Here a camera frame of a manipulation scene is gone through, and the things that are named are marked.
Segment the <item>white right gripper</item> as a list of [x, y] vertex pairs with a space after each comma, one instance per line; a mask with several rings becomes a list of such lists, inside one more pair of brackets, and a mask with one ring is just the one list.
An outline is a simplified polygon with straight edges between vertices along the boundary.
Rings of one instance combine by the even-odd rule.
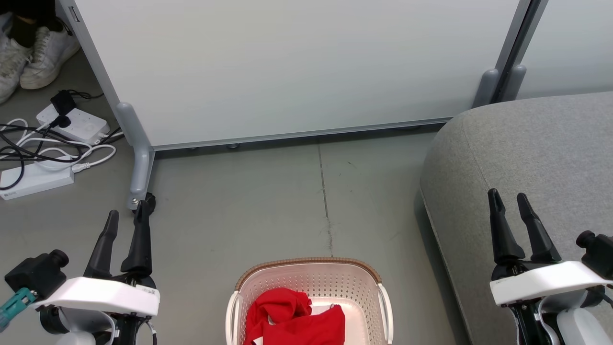
[[[524, 259], [525, 253], [513, 236], [506, 219], [506, 208], [497, 189], [488, 190], [488, 204], [494, 262], [508, 265]], [[556, 264], [561, 261], [561, 256], [526, 194], [517, 195], [517, 205], [527, 227], [532, 250], [530, 261], [554, 265], [490, 282], [490, 290], [498, 306], [610, 284], [610, 280], [600, 277], [582, 262]]]

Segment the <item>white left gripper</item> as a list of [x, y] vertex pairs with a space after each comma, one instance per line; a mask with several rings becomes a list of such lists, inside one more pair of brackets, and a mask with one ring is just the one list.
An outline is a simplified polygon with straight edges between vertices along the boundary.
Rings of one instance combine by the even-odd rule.
[[62, 307], [135, 314], [138, 317], [157, 316], [160, 292], [153, 279], [148, 277], [153, 269], [149, 216], [149, 203], [145, 200], [139, 201], [134, 214], [134, 231], [129, 253], [120, 268], [122, 273], [146, 277], [119, 276], [115, 280], [107, 280], [113, 277], [110, 273], [110, 263], [120, 218], [118, 210], [111, 210], [83, 277], [66, 280], [50, 297], [35, 302], [35, 310]]

